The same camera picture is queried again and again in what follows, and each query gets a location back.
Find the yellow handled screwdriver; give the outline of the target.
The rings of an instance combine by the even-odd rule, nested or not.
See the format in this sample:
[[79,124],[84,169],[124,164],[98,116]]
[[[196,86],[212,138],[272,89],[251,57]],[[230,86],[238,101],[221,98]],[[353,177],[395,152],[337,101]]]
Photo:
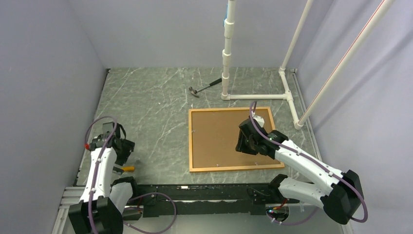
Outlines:
[[134,166],[126,166],[126,167],[113,167],[113,173],[117,174],[117,175],[122,175],[124,173],[132,173],[135,171],[135,167]]

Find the orange picture frame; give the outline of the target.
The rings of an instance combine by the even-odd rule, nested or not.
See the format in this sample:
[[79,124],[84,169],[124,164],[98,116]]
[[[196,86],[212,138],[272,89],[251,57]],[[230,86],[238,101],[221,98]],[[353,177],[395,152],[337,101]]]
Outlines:
[[204,108],[188,112],[189,171],[191,173],[281,169],[283,162],[235,150],[239,124],[249,108]]

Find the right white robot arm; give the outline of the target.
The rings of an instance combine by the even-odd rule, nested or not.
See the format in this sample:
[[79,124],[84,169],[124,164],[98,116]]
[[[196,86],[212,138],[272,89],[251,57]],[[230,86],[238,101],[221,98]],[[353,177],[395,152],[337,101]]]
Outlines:
[[259,116],[244,120],[239,129],[237,152],[268,156],[309,179],[309,182],[301,182],[287,175],[277,175],[268,184],[268,195],[272,201],[294,199],[311,204],[323,209],[339,224],[347,224],[350,220],[367,221],[367,205],[357,173],[328,166],[277,130],[268,133]]

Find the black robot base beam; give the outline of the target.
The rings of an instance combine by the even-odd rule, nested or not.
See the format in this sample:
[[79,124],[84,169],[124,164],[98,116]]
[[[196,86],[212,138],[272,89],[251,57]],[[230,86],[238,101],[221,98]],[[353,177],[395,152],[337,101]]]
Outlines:
[[122,214],[127,221],[174,214],[265,215],[272,208],[298,202],[281,198],[266,183],[152,184],[138,185],[135,192]]

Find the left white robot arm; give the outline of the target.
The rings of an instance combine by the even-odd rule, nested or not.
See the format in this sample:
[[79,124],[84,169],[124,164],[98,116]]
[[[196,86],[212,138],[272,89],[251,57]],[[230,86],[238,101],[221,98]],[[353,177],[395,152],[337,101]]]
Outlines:
[[113,180],[112,174],[124,172],[120,166],[134,147],[123,126],[115,122],[104,123],[102,133],[85,145],[91,153],[87,184],[79,202],[68,211],[76,234],[123,233],[123,211],[139,200],[140,191],[132,176]]

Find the white diagonal pole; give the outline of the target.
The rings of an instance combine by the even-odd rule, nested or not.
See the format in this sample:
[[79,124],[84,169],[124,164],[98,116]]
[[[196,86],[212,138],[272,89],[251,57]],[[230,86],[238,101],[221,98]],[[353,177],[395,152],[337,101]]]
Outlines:
[[378,24],[381,18],[387,13],[389,8],[394,3],[394,0],[382,0],[372,15],[369,17],[368,21],[365,23],[361,31],[358,33],[352,44],[349,46],[345,54],[342,56],[340,61],[335,66],[334,70],[331,72],[326,82],[323,84],[319,92],[315,95],[312,102],[309,104],[307,109],[304,111],[302,117],[294,122],[294,126],[297,130],[301,129],[307,119],[310,117],[317,104],[321,101],[324,94],[327,92],[329,87],[333,84],[335,78],[341,73],[345,68],[347,63],[356,53],[358,48],[362,45],[365,39],[369,36],[374,27]]

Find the black handled hammer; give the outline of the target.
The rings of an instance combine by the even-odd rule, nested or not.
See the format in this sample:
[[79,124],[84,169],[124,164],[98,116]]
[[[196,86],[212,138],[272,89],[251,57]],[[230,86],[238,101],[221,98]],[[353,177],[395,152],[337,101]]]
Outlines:
[[205,90],[205,89],[207,89],[207,88],[209,88],[209,87],[212,87],[212,86],[214,86],[214,85],[217,85],[217,84],[219,84],[219,83],[221,83],[221,82],[222,82],[222,78],[219,78],[219,79],[217,79],[217,80],[215,80],[215,81],[207,84],[206,86],[204,86],[204,87],[202,87],[202,88],[194,89],[193,87],[190,86],[190,87],[188,88],[188,90],[189,90],[189,92],[190,92],[191,95],[193,95],[193,96],[196,97],[196,98],[199,98],[199,94],[198,94],[199,92],[201,92],[201,91],[203,91],[203,90]]

